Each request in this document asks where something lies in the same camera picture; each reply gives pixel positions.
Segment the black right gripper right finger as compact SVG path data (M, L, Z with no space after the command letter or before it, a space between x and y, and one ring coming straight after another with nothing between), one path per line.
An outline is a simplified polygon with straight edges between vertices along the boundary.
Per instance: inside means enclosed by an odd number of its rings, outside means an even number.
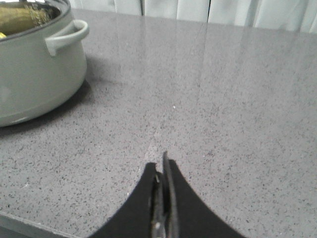
M195 193L177 163L165 151L163 175L166 181L168 238L242 238L243 235L216 215Z

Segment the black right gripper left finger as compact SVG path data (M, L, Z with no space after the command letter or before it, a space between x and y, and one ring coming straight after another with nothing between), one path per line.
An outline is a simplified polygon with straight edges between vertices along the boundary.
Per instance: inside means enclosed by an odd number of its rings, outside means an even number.
M136 187L118 211L92 238L149 238L156 164L147 163Z

